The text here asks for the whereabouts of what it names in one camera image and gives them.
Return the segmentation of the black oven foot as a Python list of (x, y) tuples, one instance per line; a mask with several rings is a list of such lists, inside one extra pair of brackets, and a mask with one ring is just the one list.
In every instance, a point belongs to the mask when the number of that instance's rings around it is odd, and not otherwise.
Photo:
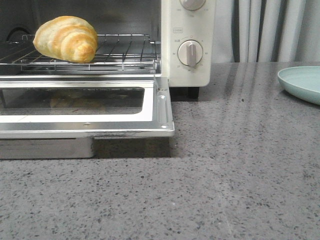
[(199, 92), (200, 92), (200, 88), (199, 87), (189, 87), (188, 88), (188, 92), (187, 92), (187, 96), (190, 99), (198, 99)]

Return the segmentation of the lower timer knob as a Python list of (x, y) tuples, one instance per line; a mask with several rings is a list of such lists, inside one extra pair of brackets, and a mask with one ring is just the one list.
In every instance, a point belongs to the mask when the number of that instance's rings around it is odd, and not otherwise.
[(187, 40), (179, 46), (177, 55), (183, 65), (194, 68), (202, 59), (203, 48), (199, 42)]

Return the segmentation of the cream white toaster oven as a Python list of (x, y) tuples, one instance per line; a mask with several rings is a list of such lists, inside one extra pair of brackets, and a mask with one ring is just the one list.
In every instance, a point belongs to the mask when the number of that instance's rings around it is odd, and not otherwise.
[[(96, 75), (164, 77), (170, 87), (203, 87), (210, 81), (216, 3), (206, 0), (198, 10), (183, 8), (179, 0), (3, 0), (0, 3), (0, 44), (35, 36), (39, 27), (60, 16), (75, 16), (92, 25), (97, 35), (146, 34), (161, 45), (161, 71), (156, 74), (50, 74), (22, 72), (13, 75)], [(178, 58), (180, 45), (200, 43), (203, 55), (195, 67)]]

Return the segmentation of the mint green plate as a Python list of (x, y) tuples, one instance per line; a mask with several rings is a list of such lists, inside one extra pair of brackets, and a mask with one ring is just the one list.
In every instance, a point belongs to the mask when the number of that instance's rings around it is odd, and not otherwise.
[(277, 74), (282, 88), (291, 95), (313, 103), (320, 104), (320, 67), (296, 66), (282, 69)]

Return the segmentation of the golden croissant bread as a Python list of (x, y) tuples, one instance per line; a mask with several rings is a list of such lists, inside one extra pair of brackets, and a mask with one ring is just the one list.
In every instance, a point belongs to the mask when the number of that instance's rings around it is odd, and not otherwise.
[(59, 16), (42, 24), (33, 45), (42, 55), (72, 63), (89, 63), (98, 48), (93, 26), (76, 16)]

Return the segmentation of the grey white curtain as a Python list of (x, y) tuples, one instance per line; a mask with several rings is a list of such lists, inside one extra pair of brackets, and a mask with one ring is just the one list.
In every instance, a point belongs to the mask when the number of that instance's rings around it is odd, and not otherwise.
[(318, 62), (318, 0), (218, 0), (214, 63)]

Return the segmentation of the glass oven door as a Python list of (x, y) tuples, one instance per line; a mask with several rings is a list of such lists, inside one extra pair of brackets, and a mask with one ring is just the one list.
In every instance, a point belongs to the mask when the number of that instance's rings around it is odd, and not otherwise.
[(0, 157), (78, 159), (94, 140), (174, 134), (168, 80), (106, 75), (3, 75)]

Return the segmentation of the upper temperature knob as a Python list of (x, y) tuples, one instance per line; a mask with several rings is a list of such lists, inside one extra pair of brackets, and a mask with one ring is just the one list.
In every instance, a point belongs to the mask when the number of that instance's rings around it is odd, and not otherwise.
[(180, 0), (182, 7), (189, 11), (196, 11), (200, 9), (204, 4), (205, 0)]

